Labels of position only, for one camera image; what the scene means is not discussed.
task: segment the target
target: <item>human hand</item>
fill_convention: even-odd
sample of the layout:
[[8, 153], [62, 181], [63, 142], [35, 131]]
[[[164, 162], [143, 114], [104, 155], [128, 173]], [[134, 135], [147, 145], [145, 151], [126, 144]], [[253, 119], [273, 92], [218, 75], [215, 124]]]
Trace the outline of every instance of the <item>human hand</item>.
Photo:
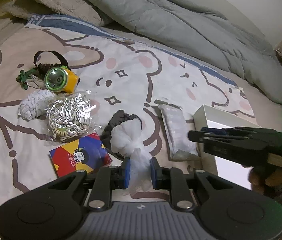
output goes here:
[[249, 182], [252, 184], [253, 191], [263, 194], [264, 185], [269, 187], [282, 185], [282, 169], [275, 170], [265, 181], [261, 181], [260, 176], [252, 169], [249, 174]]

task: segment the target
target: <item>black strap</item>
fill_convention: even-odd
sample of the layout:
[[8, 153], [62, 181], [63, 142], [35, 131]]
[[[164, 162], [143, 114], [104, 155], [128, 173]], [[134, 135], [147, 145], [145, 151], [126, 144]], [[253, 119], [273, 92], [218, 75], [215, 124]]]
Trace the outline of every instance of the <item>black strap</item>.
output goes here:
[[56, 56], [56, 57], [60, 60], [61, 65], [68, 67], [68, 62], [67, 62], [67, 60], [66, 60], [60, 53], [58, 53], [58, 52], [56, 52], [56, 51], [54, 51], [54, 50], [51, 50], [51, 51], [43, 51], [43, 50], [40, 50], [40, 51], [38, 51], [38, 52], [35, 54], [35, 56], [34, 56], [34, 58], [33, 58], [33, 63], [35, 64], [35, 67], [36, 67], [36, 68], [38, 67], [38, 66], [37, 66], [38, 57], [39, 57], [39, 55], [40, 55], [41, 53], [43, 53], [43, 52], [51, 52], [52, 54], [54, 54], [54, 56]]

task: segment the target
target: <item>cardboard box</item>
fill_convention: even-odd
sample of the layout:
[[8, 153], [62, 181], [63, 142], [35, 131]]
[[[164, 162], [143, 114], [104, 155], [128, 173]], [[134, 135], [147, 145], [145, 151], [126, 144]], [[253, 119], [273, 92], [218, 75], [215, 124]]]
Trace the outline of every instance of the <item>cardboard box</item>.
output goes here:
[[[207, 105], [202, 105], [195, 112], [193, 120], [197, 131], [200, 131], [202, 127], [219, 129], [225, 127], [234, 128], [237, 126], [261, 128], [260, 126], [234, 114]], [[235, 184], [251, 189], [251, 185], [247, 180], [250, 169], [243, 168], [240, 164], [203, 152], [202, 144], [199, 144], [199, 149], [204, 170]]]

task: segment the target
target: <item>blue blanket border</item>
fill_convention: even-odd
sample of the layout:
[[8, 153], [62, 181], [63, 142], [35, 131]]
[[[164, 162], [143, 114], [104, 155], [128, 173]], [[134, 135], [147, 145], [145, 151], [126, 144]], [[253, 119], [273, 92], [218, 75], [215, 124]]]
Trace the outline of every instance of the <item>blue blanket border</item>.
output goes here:
[[[102, 30], [101, 28], [94, 26], [93, 24], [91, 24], [89, 22], [80, 20], [80, 19], [78, 19], [76, 17], [72, 17], [72, 16], [58, 15], [58, 14], [56, 14], [56, 15], [33, 14], [30, 17], [28, 23], [38, 25], [38, 26], [41, 26], [41, 27], [61, 28], [61, 29], [69, 30], [69, 31], [83, 33], [83, 34], [86, 34], [86, 35], [122, 39], [122, 37], [108, 33], [106, 31]], [[185, 62], [188, 62], [188, 63], [196, 66], [200, 70], [205, 71], [206, 73], [208, 73], [212, 76], [215, 76], [216, 78], [222, 80], [223, 82], [230, 84], [230, 85], [234, 85], [234, 86], [237, 87], [237, 84], [233, 80], [222, 76], [216, 70], [209, 68], [208, 66], [204, 66], [204, 65], [199, 64], [198, 62], [196, 62], [194, 60], [191, 60], [189, 58], [186, 58], [186, 57], [183, 57], [181, 55], [175, 54], [173, 52], [167, 51], [165, 49], [160, 49], [160, 48], [155, 47], [155, 46], [150, 46], [150, 47], [159, 49], [159, 50], [164, 51], [165, 53], [168, 53], [168, 54], [170, 54], [174, 57], [177, 57], [177, 58], [179, 58], [179, 59], [181, 59]]]

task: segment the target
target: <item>gray ribbed panel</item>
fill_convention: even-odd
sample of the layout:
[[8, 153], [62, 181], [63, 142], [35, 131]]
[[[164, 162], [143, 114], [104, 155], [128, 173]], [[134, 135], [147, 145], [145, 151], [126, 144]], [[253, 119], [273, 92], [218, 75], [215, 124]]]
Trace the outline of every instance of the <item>gray ribbed panel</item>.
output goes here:
[[216, 240], [195, 217], [173, 210], [168, 202], [114, 202], [91, 213], [69, 240]]

